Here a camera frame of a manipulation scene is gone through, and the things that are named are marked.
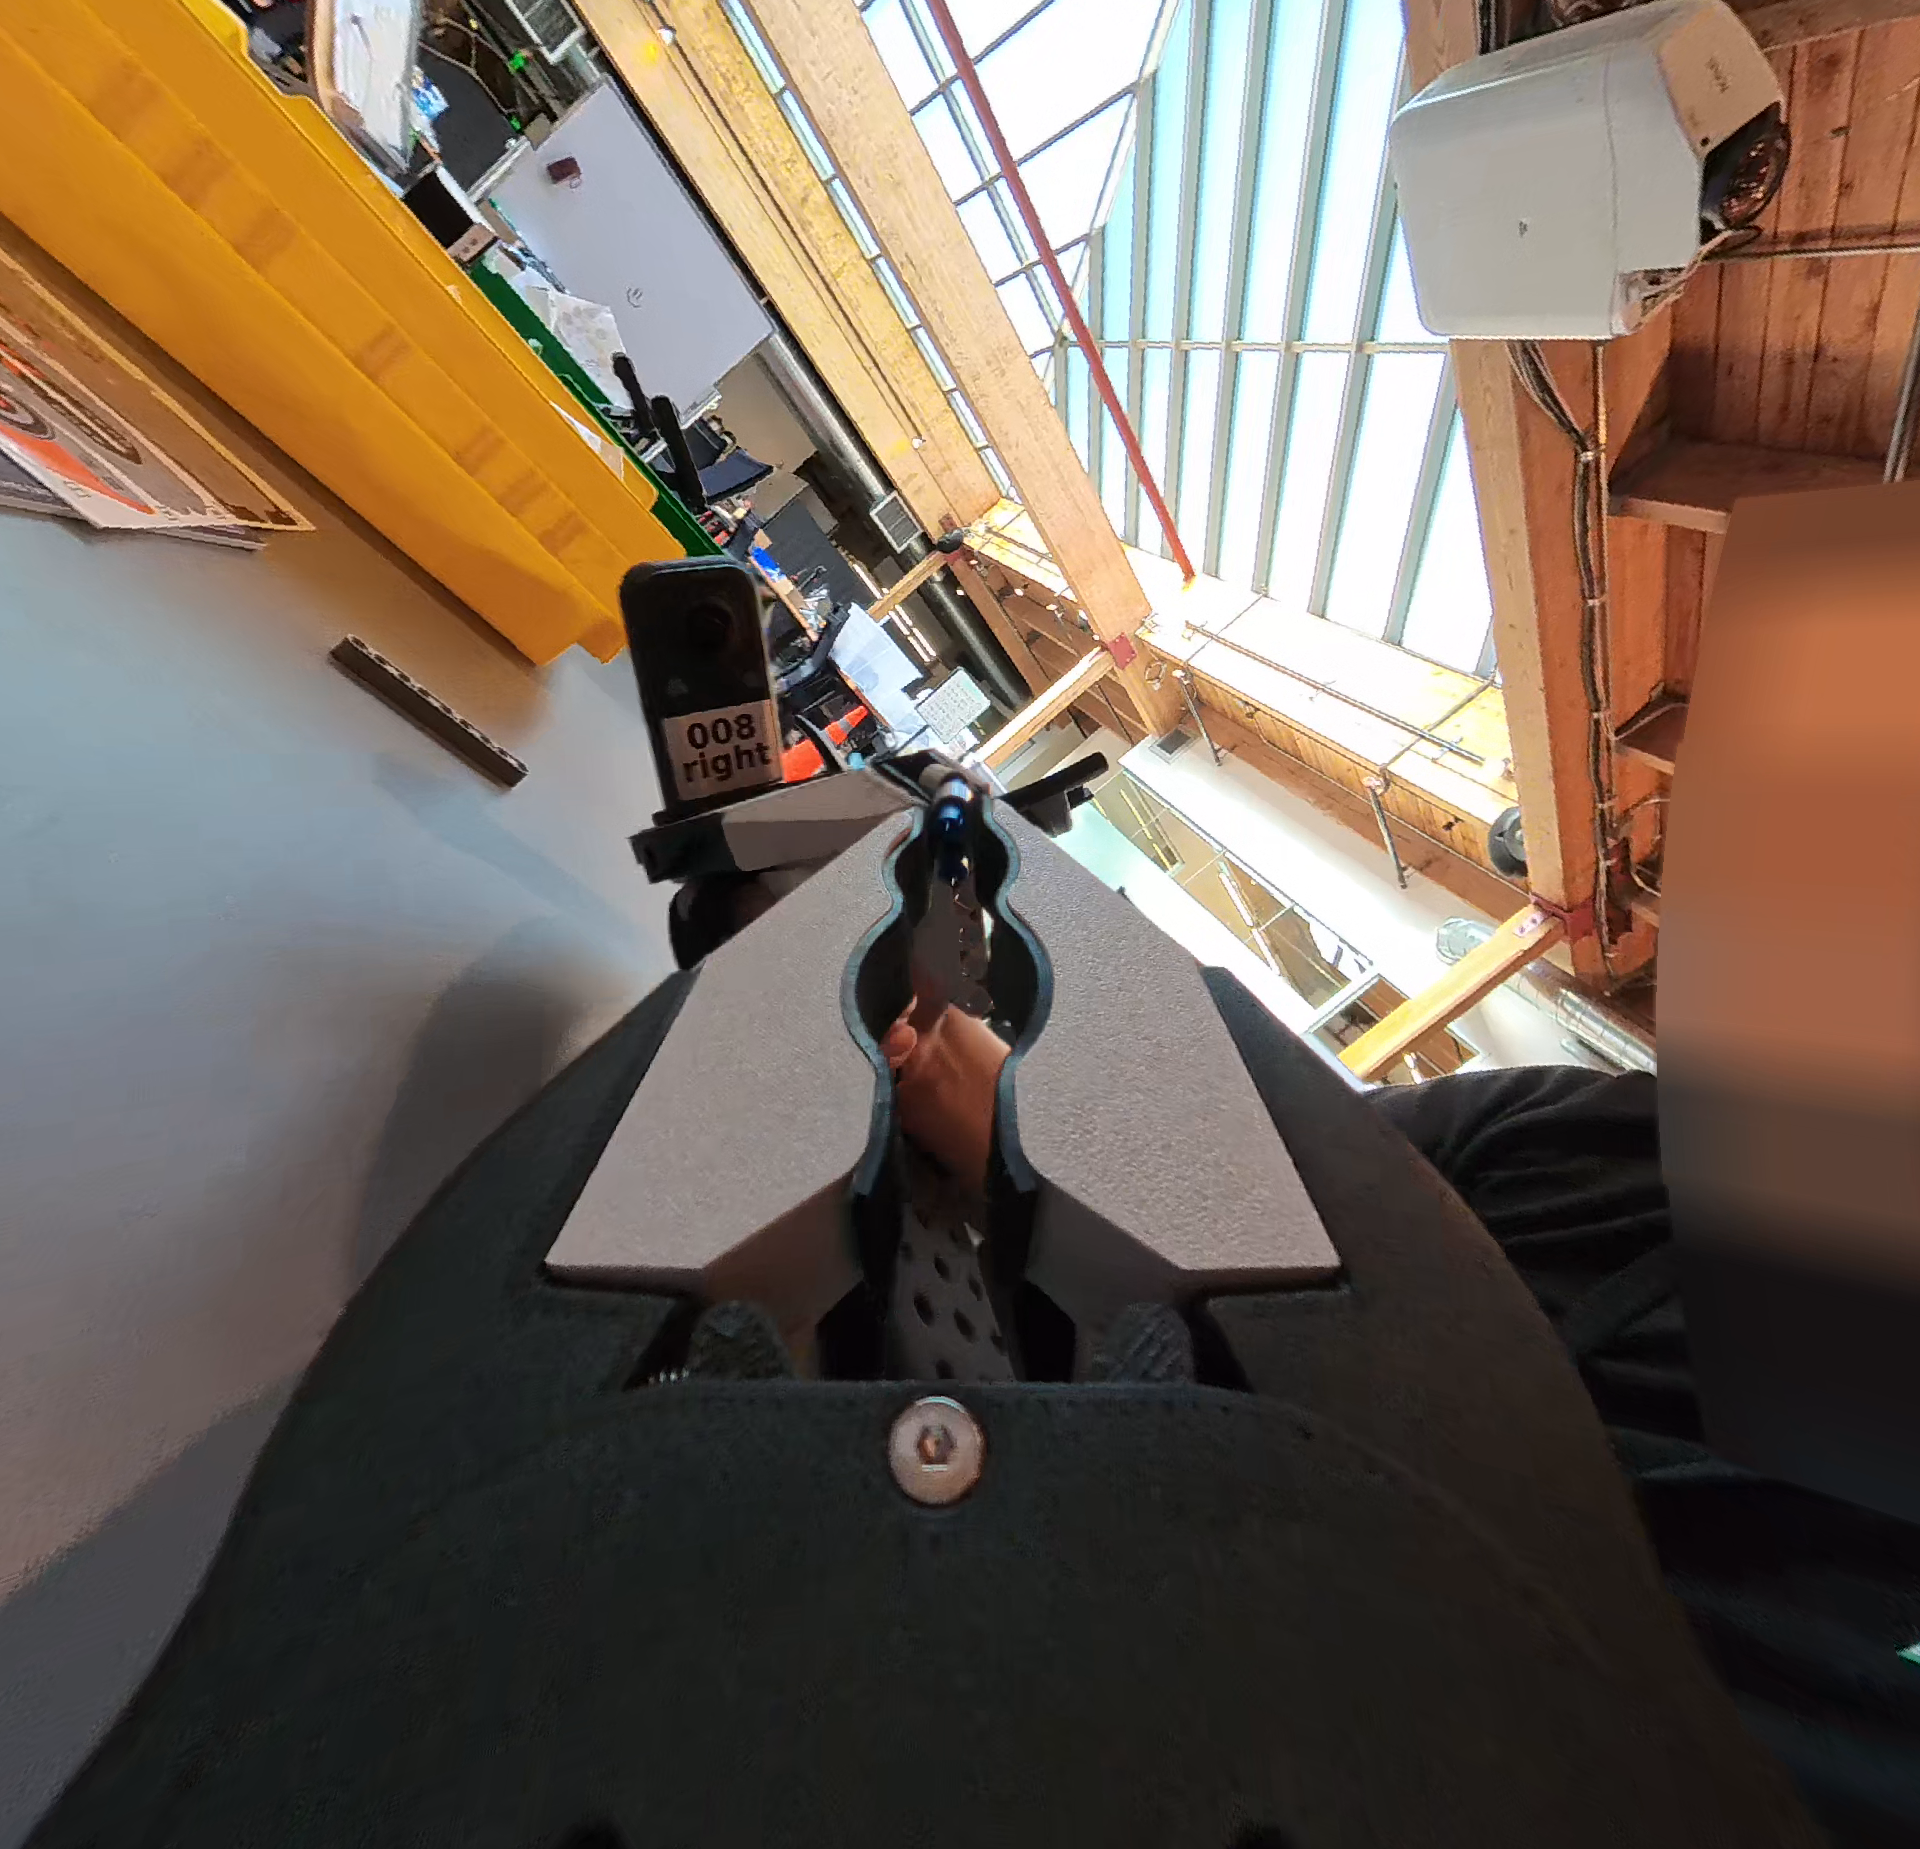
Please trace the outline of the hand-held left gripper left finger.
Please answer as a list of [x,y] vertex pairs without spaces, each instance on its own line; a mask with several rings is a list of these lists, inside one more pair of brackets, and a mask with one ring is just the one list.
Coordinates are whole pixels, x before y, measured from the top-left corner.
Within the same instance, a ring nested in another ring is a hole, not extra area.
[[898,1361],[893,1071],[913,1007],[919,813],[892,812],[693,972],[544,1273],[752,1303],[813,1378]]

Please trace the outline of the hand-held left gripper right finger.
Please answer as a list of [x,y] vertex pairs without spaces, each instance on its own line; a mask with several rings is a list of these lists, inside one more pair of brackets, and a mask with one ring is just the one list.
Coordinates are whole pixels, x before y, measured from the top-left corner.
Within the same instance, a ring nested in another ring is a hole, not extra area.
[[1018,1316],[1073,1334],[1090,1378],[1130,1305],[1328,1291],[1343,1260],[1309,1200],[1203,962],[1018,812],[977,817],[995,913],[995,1209]]

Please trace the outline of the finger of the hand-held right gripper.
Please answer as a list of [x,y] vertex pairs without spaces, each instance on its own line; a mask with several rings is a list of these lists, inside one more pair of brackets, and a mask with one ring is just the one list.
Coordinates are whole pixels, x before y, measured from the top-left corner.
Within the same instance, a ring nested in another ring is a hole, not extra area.
[[720,839],[735,873],[816,870],[859,844],[873,830],[919,808],[919,791],[859,767],[783,784],[758,797],[725,803]]

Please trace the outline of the dark grey holed building beam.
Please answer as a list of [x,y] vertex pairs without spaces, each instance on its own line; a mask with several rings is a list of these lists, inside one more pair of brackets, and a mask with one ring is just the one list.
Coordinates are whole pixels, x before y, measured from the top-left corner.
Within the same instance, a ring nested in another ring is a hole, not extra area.
[[326,660],[493,786],[516,788],[527,779],[527,764],[516,754],[357,636],[333,643]]

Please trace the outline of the grey desk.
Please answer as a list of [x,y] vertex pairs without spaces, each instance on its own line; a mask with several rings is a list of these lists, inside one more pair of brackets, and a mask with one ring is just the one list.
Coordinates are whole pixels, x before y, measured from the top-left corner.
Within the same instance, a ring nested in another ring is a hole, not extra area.
[[[671,970],[626,659],[522,660],[13,225],[308,522],[3,513],[3,1597],[270,1420],[445,1173]],[[357,636],[527,764],[343,678]]]

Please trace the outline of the person's right hand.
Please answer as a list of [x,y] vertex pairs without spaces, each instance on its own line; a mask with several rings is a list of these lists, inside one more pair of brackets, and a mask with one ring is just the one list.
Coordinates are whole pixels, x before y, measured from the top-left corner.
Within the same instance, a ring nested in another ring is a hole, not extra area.
[[926,993],[881,1036],[903,1142],[976,1193],[989,1186],[1005,1054],[984,1018]]

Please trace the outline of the black office chair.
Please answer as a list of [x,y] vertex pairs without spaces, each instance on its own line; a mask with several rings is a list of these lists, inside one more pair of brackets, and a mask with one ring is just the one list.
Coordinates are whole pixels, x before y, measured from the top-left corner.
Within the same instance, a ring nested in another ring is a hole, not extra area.
[[995,800],[998,808],[1018,813],[1043,837],[1058,839],[1069,833],[1075,808],[1090,803],[1097,784],[1105,777],[1105,754],[1086,751],[1039,779],[1026,779],[1015,788],[999,791]]
[[682,418],[671,396],[650,396],[631,359],[611,352],[611,426],[672,489],[693,518],[735,518],[772,465],[752,454],[725,424]]

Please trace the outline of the green plastic bin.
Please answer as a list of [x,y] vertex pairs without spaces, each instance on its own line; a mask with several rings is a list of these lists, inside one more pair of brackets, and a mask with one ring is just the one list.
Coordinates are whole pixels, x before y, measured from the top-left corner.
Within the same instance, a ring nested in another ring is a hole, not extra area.
[[472,288],[498,308],[498,315],[520,332],[520,341],[544,363],[544,368],[558,378],[563,400],[560,407],[576,421],[576,426],[592,434],[598,454],[607,469],[626,470],[644,489],[654,493],[654,518],[664,525],[668,536],[686,558],[711,558],[717,551],[707,528],[693,513],[676,493],[676,480],[659,474],[634,444],[629,444],[626,418],[631,412],[620,412],[600,388],[590,378],[590,370],[573,359],[558,330],[538,320],[531,302],[493,269],[472,262],[467,269]]

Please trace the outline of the perforated dark fabric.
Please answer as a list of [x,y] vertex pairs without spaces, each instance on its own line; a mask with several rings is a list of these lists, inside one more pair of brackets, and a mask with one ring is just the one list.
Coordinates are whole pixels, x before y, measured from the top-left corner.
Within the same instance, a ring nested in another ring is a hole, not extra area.
[[893,1248],[887,1352],[901,1380],[1015,1378],[984,1263],[981,1209],[945,1173],[910,1181]]

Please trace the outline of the white whiteboard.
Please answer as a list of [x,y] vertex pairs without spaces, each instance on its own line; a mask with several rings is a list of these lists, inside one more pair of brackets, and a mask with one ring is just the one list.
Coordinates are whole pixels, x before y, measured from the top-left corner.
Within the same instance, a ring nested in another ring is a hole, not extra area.
[[611,308],[647,392],[700,412],[772,330],[676,166],[600,81],[493,188],[496,210],[560,288]]

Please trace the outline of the black wooden box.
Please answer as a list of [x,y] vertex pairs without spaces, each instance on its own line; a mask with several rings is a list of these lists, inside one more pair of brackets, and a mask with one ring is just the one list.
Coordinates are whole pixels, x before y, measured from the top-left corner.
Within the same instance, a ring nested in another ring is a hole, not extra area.
[[493,218],[445,173],[442,162],[429,162],[402,188],[402,206],[462,269],[498,243]]

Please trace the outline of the yellow plastic bin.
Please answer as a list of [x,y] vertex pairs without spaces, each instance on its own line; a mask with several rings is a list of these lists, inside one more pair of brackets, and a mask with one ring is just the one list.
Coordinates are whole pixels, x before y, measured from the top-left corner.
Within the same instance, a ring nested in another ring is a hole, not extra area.
[[214,0],[3,0],[3,214],[527,660],[626,649],[657,489]]

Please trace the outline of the sticker sheet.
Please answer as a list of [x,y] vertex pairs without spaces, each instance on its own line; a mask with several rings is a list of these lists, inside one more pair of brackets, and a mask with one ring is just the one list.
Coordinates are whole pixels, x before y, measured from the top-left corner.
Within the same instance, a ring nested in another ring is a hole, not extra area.
[[3,511],[263,550],[311,522],[3,251]]

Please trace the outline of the standing sign board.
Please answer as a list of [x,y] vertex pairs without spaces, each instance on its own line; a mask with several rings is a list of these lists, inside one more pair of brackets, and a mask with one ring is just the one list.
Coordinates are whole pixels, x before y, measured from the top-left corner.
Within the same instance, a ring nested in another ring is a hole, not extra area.
[[306,0],[306,75],[326,123],[384,173],[413,148],[419,0]]

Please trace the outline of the white ceiling device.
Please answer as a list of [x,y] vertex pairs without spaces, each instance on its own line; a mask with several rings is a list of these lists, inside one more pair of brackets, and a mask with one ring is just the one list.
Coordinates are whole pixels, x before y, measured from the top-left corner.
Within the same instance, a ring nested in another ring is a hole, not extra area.
[[1419,317],[1453,344],[1610,344],[1747,231],[1785,89],[1723,0],[1662,0],[1457,61],[1386,132]]

